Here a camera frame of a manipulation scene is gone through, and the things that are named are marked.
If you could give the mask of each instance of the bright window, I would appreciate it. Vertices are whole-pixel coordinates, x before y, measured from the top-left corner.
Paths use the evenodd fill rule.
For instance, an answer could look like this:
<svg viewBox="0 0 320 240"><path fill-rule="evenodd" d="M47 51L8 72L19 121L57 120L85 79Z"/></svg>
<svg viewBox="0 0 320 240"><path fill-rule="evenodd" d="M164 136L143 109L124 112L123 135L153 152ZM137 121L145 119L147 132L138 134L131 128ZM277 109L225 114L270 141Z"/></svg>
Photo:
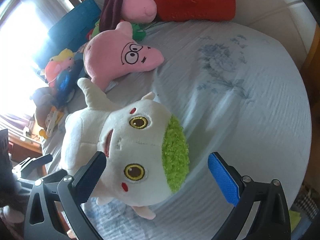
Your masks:
<svg viewBox="0 0 320 240"><path fill-rule="evenodd" d="M29 99L46 86L32 70L32 60L47 39L47 28L36 14L34 3L21 3L0 29L0 112L33 115L36 106Z"/></svg>

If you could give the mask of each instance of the tiled wall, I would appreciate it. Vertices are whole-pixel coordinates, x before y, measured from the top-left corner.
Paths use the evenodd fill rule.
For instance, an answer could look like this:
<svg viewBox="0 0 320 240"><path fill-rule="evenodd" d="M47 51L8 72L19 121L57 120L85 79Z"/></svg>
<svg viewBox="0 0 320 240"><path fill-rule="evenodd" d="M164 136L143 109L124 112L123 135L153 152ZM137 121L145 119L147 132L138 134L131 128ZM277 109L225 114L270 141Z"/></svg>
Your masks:
<svg viewBox="0 0 320 240"><path fill-rule="evenodd" d="M102 7L104 0L95 1ZM236 3L233 21L279 40L300 69L316 28L316 21L302 0L236 0Z"/></svg>

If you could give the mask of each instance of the red mouth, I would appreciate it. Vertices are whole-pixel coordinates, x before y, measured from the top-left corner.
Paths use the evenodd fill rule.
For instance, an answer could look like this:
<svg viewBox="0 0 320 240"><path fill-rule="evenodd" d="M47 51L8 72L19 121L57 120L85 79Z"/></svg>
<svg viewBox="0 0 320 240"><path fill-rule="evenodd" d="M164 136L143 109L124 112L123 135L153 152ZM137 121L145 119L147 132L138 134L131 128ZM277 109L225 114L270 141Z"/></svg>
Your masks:
<svg viewBox="0 0 320 240"><path fill-rule="evenodd" d="M123 190L125 191L125 192L128 192L128 185L127 184L125 184L124 182L123 183L121 183L121 187L123 188Z"/></svg>
<svg viewBox="0 0 320 240"><path fill-rule="evenodd" d="M112 137L113 129L108 132L107 138L106 138L106 146L104 147L104 154L107 158L109 158L109 150L110 150L110 142Z"/></svg>

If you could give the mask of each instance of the black pupil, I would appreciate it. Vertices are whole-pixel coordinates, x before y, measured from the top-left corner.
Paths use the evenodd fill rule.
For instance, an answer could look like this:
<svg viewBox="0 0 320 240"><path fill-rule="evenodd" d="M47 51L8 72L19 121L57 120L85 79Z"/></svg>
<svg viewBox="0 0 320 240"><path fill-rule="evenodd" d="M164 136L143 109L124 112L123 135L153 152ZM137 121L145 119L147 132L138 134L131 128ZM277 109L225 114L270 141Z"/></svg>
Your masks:
<svg viewBox="0 0 320 240"><path fill-rule="evenodd" d="M141 175L141 170L138 167L131 167L128 170L128 174L131 177L136 178L136 177L139 177Z"/></svg>
<svg viewBox="0 0 320 240"><path fill-rule="evenodd" d="M134 120L133 124L136 127L142 127L142 126L144 126L144 121L142 119L136 119L136 120Z"/></svg>

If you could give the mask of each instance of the yellow and brown eye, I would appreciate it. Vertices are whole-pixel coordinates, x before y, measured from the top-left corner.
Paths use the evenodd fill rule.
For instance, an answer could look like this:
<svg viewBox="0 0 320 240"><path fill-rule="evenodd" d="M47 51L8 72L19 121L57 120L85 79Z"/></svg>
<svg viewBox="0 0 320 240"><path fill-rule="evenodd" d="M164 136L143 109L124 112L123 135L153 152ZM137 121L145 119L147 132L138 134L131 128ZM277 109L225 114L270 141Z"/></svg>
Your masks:
<svg viewBox="0 0 320 240"><path fill-rule="evenodd" d="M145 117L137 116L130 120L130 126L136 129L143 129L146 128L148 125L148 120Z"/></svg>
<svg viewBox="0 0 320 240"><path fill-rule="evenodd" d="M129 164L124 169L124 174L128 179L137 181L144 177L145 170L140 164Z"/></svg>

